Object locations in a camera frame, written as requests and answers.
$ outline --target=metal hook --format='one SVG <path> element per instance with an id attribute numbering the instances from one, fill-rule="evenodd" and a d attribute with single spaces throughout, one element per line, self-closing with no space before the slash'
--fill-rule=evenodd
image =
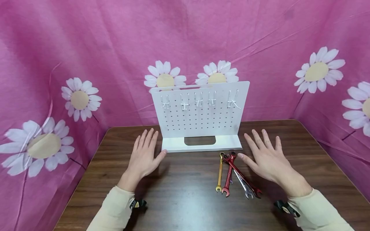
<path id="1" fill-rule="evenodd" d="M 236 105 L 236 96 L 238 95 L 238 92 L 239 90 L 237 89 L 236 90 L 236 93 L 235 93 L 235 97 L 234 97 L 234 100 L 230 100 L 230 94 L 231 94 L 231 90 L 229 91 L 229 96 L 228 96 L 228 102 L 226 104 L 227 108 L 231 108 L 231 106 L 234 104 L 235 107 L 241 109 L 240 107 L 238 107 L 238 105 Z"/>
<path id="2" fill-rule="evenodd" d="M 201 92 L 201 99 L 200 100 L 197 100 L 196 99 L 196 92 L 194 92 L 194 98 L 195 98 L 195 106 L 197 107 L 202 107 L 203 106 L 203 92 Z"/>
<path id="3" fill-rule="evenodd" d="M 187 103 L 184 103 L 183 100 L 182 100 L 182 94 L 180 94 L 180 97 L 181 97 L 181 109 L 183 111 L 187 110 L 188 109 L 188 106 L 189 106 L 189 93 L 188 93 L 188 102 Z"/>
<path id="4" fill-rule="evenodd" d="M 216 106 L 216 91 L 213 94 L 213 98 L 212 99 L 209 98 L 209 92 L 208 92 L 208 105 L 209 106 Z"/>
<path id="5" fill-rule="evenodd" d="M 164 103 L 163 102 L 163 98 L 161 96 L 161 101 L 162 101 L 162 108 L 164 109 L 169 109 L 171 106 L 169 105 L 169 99 L 168 99 L 168 95 L 167 95 L 167 103 Z"/>

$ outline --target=gold wrench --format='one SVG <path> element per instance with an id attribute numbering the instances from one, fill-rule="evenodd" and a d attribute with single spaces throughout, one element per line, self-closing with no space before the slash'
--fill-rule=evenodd
<path id="1" fill-rule="evenodd" d="M 222 175 L 222 156 L 225 155 L 225 153 L 223 152 L 220 152 L 220 170 L 218 171 L 218 182 L 217 182 L 217 186 L 216 186 L 216 192 L 218 192 L 217 190 L 219 189 L 220 192 L 222 190 L 221 188 L 221 175 Z"/>

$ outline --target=finger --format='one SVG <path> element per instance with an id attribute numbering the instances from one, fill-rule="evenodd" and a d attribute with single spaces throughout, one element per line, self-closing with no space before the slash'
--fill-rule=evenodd
<path id="1" fill-rule="evenodd" d="M 144 141 L 145 141 L 145 137 L 147 136 L 147 130 L 145 129 L 144 132 L 142 133 L 141 135 L 141 138 L 139 140 L 139 145 L 138 145 L 138 148 L 141 148 L 144 144 Z"/>
<path id="2" fill-rule="evenodd" d="M 140 137 L 141 136 L 138 136 L 135 140 L 135 143 L 134 143 L 134 149 L 133 151 L 136 151 L 138 149 L 138 145 L 139 145 L 139 140 L 140 140 Z"/>
<path id="3" fill-rule="evenodd" d="M 268 148 L 268 149 L 274 149 L 273 146 L 272 146 L 272 144 L 271 144 L 269 135 L 267 134 L 267 132 L 266 132 L 265 129 L 262 129 L 262 136 L 263 136 L 263 140 L 265 142 L 266 148 Z"/>
<path id="4" fill-rule="evenodd" d="M 259 147 L 259 149 L 265 149 L 266 146 L 265 144 L 262 142 L 261 138 L 259 137 L 258 133 L 256 132 L 256 130 L 252 130 L 252 134 L 255 138 L 255 141 L 256 141 L 256 144 L 257 146 Z"/>
<path id="5" fill-rule="evenodd" d="M 253 155 L 259 151 L 256 143 L 252 140 L 252 137 L 248 136 L 247 133 L 244 133 L 244 138 L 247 141 L 250 149 L 252 150 Z"/>
<path id="6" fill-rule="evenodd" d="M 158 131 L 155 131 L 155 133 L 152 137 L 152 140 L 150 141 L 150 144 L 149 144 L 149 149 L 150 150 L 154 151 L 155 145 L 157 144 L 157 138 L 158 138 Z"/>
<path id="7" fill-rule="evenodd" d="M 149 143 L 150 143 L 150 141 L 152 140 L 153 132 L 154 132 L 154 129 L 153 129 L 153 128 L 151 128 L 151 129 L 149 130 L 149 132 L 148 132 L 147 137 L 145 138 L 145 142 L 144 142 L 144 145 L 143 145 L 143 147 L 144 147 L 144 148 L 145 148 L 145 147 L 149 147 Z"/>
<path id="8" fill-rule="evenodd" d="M 155 166 L 155 168 L 157 168 L 158 167 L 158 165 L 159 165 L 159 163 L 164 159 L 164 157 L 167 155 L 167 150 L 166 149 L 164 149 L 163 151 L 161 151 L 161 153 L 159 153 L 158 155 L 157 155 L 157 157 L 153 160 L 153 164 L 154 164 L 154 166 Z"/>
<path id="9" fill-rule="evenodd" d="M 283 154 L 283 147 L 281 146 L 281 140 L 280 140 L 280 137 L 276 137 L 275 139 L 275 150 L 279 153 L 279 154 Z"/>
<path id="10" fill-rule="evenodd" d="M 254 162 L 251 158 L 244 155 L 243 153 L 238 153 L 238 157 L 242 159 L 242 161 L 246 163 L 253 170 L 253 172 L 259 172 L 258 164 L 256 164 L 256 162 Z"/>

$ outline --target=wrist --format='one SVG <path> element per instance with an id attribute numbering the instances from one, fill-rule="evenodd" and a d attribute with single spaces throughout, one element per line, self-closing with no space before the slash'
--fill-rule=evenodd
<path id="1" fill-rule="evenodd" d="M 128 192 L 135 192 L 137 185 L 139 184 L 141 177 L 133 172 L 125 171 L 117 186 Z"/>
<path id="2" fill-rule="evenodd" d="M 282 177 L 277 184 L 282 187 L 288 197 L 304 197 L 313 190 L 306 179 L 295 170 Z"/>

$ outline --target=yellow flower center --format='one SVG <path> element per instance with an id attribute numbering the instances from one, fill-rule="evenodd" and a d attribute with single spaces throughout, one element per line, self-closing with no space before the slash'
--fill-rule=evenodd
<path id="1" fill-rule="evenodd" d="M 222 73 L 214 73 L 208 79 L 209 84 L 226 83 L 226 77 Z"/>
<path id="2" fill-rule="evenodd" d="M 308 82 L 323 79 L 329 71 L 329 67 L 323 62 L 317 62 L 308 68 L 305 80 Z"/>
<path id="3" fill-rule="evenodd" d="M 370 98 L 368 98 L 364 104 L 362 105 L 362 111 L 365 113 L 367 117 L 370 118 Z"/>
<path id="4" fill-rule="evenodd" d="M 175 86 L 174 78 L 169 74 L 161 74 L 157 79 L 157 86 L 164 88 L 168 86 Z"/>
<path id="5" fill-rule="evenodd" d="M 28 155 L 36 159 L 45 159 L 56 154 L 61 147 L 59 136 L 49 133 L 36 136 L 27 146 Z"/>
<path id="6" fill-rule="evenodd" d="M 82 110 L 89 103 L 89 96 L 83 91 L 75 91 L 71 96 L 71 103 L 75 109 Z"/>

